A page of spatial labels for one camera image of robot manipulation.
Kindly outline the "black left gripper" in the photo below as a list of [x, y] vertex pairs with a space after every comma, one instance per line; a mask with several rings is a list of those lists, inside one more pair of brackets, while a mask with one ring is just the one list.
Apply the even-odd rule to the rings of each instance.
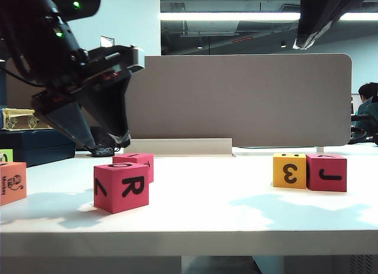
[[32, 107], [89, 151], [96, 148], [86, 110], [121, 147], [130, 145], [125, 93], [133, 74], [133, 48], [84, 51], [76, 45], [32, 49], [32, 78], [44, 91]]

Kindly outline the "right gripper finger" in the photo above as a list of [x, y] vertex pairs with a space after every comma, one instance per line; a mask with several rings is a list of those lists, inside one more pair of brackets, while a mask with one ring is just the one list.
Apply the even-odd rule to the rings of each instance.
[[342, 15], [364, 0], [301, 0], [296, 49], [310, 48]]
[[300, 18], [293, 48], [310, 48], [340, 19], [340, 0], [301, 0]]

